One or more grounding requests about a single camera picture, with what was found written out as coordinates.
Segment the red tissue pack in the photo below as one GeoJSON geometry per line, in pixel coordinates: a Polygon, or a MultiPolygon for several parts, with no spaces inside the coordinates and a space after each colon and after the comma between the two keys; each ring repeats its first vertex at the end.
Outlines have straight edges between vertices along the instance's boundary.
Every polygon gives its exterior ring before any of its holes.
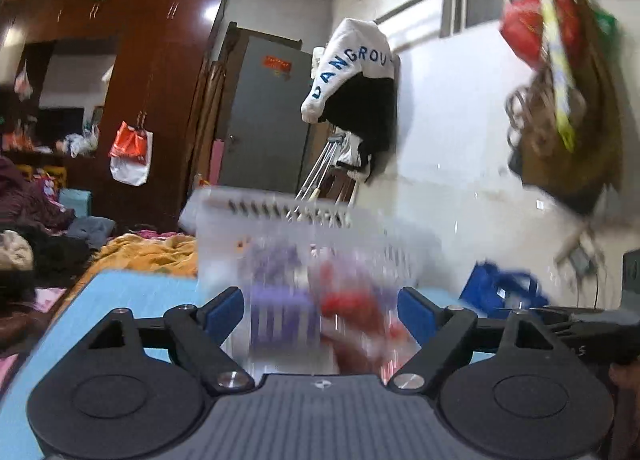
{"type": "Polygon", "coordinates": [[[376,284],[356,261],[323,258],[309,269],[309,287],[321,342],[332,348],[339,373],[373,373],[388,382],[416,351],[397,316],[397,291],[376,284]]]}

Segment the purple box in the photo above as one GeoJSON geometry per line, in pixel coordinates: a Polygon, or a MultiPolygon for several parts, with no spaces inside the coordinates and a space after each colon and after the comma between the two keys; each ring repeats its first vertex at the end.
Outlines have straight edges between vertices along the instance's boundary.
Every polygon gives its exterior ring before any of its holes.
{"type": "Polygon", "coordinates": [[[320,313],[308,267],[283,240],[257,240],[242,261],[253,350],[301,350],[320,343],[320,313]]]}

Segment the white plastic basket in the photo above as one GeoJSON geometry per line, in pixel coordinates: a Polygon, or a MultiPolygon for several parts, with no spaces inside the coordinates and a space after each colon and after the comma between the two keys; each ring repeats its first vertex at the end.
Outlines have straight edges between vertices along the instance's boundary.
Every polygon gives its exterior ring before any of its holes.
{"type": "Polygon", "coordinates": [[[201,187],[179,226],[198,245],[198,283],[243,295],[224,341],[255,380],[269,373],[373,373],[388,381],[416,351],[397,296],[440,254],[431,233],[331,201],[201,187]]]}

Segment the blue shopping bag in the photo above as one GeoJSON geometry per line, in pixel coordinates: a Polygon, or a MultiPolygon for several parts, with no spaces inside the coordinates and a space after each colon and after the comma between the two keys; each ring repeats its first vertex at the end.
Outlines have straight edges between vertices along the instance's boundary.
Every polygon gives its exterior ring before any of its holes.
{"type": "Polygon", "coordinates": [[[504,270],[491,261],[475,264],[459,298],[496,319],[506,319],[510,310],[539,308],[550,303],[531,273],[504,270]]]}

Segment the yellow blanket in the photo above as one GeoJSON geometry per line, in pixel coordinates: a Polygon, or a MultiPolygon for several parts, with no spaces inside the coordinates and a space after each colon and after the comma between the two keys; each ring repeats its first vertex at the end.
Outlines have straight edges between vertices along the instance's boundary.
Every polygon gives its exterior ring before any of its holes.
{"type": "Polygon", "coordinates": [[[198,276],[198,249],[192,235],[176,233],[169,238],[151,239],[127,233],[102,246],[89,268],[68,291],[61,310],[73,303],[94,276],[107,270],[130,270],[195,278],[198,276]]]}

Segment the metal crutches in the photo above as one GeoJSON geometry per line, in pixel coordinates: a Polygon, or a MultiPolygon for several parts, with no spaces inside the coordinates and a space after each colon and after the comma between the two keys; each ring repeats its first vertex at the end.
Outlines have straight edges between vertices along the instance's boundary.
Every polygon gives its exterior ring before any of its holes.
{"type": "Polygon", "coordinates": [[[330,168],[334,165],[335,159],[340,155],[345,144],[346,135],[338,133],[331,135],[323,147],[318,159],[314,162],[310,172],[300,186],[296,200],[314,201],[319,198],[322,181],[330,168]]]}

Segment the orange white plastic bag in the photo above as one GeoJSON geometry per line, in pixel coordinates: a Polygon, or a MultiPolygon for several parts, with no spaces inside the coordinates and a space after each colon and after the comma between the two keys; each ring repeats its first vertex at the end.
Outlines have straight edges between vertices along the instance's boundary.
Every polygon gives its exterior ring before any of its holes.
{"type": "Polygon", "coordinates": [[[112,178],[127,186],[144,185],[149,177],[152,149],[151,131],[122,122],[108,152],[112,178]]]}

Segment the grey door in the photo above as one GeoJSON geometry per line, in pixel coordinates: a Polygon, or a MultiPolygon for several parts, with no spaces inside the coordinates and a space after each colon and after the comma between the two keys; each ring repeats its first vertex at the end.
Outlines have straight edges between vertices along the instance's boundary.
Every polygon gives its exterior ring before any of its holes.
{"type": "Polygon", "coordinates": [[[309,125],[300,106],[311,55],[299,40],[231,24],[221,56],[224,88],[215,138],[224,142],[219,186],[295,193],[309,125]]]}

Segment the purple clothes pile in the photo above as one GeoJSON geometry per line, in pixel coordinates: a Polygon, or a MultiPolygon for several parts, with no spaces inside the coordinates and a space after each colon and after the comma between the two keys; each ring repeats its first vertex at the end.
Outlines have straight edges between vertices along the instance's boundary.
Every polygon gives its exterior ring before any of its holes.
{"type": "Polygon", "coordinates": [[[27,181],[15,165],[1,157],[1,222],[65,231],[75,212],[50,201],[38,183],[27,181]]]}

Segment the hanging brown bags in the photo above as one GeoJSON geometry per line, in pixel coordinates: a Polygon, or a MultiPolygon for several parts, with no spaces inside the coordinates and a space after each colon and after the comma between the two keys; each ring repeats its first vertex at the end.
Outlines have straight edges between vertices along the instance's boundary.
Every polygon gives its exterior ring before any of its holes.
{"type": "Polygon", "coordinates": [[[610,71],[617,22],[589,0],[574,0],[585,47],[580,60],[570,63],[554,0],[539,1],[544,62],[504,102],[509,168],[523,186],[588,217],[602,191],[622,183],[622,123],[610,71]]]}

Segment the black television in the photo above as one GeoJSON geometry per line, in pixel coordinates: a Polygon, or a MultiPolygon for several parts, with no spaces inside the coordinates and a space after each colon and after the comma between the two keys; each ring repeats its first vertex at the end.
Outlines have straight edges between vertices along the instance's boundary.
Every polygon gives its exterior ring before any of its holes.
{"type": "Polygon", "coordinates": [[[40,108],[35,125],[40,146],[54,146],[67,135],[81,135],[84,115],[83,108],[40,108]]]}

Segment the white black hanging jacket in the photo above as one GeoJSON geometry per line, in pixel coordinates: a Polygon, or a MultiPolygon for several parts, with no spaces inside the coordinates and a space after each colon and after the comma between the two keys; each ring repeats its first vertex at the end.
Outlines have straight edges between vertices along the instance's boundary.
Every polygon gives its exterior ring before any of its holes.
{"type": "Polygon", "coordinates": [[[371,21],[344,19],[320,56],[300,106],[308,124],[329,123],[347,134],[336,165],[360,183],[395,134],[396,65],[387,37],[371,21]]]}

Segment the brown wooden wardrobe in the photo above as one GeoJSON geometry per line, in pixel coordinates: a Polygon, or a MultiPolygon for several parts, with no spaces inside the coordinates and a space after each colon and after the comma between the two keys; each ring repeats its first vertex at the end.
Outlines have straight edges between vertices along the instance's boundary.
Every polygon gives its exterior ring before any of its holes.
{"type": "Polygon", "coordinates": [[[22,36],[21,61],[40,97],[54,45],[60,40],[110,42],[113,74],[106,90],[100,138],[91,157],[50,157],[72,189],[88,190],[93,214],[121,228],[177,226],[186,198],[195,140],[195,97],[226,0],[12,0],[1,6],[1,36],[22,36]],[[137,119],[153,135],[149,178],[138,187],[111,175],[108,151],[120,124],[137,119]]]}

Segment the red hanging bag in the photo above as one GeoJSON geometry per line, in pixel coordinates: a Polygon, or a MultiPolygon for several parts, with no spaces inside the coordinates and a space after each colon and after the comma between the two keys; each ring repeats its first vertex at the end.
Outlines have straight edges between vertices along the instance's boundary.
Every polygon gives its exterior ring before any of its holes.
{"type": "MultiPolygon", "coordinates": [[[[568,61],[576,63],[585,47],[577,4],[574,0],[554,0],[554,5],[568,61]]],[[[541,54],[543,31],[539,0],[517,0],[504,8],[499,32],[515,56],[534,70],[544,62],[541,54]]]]}

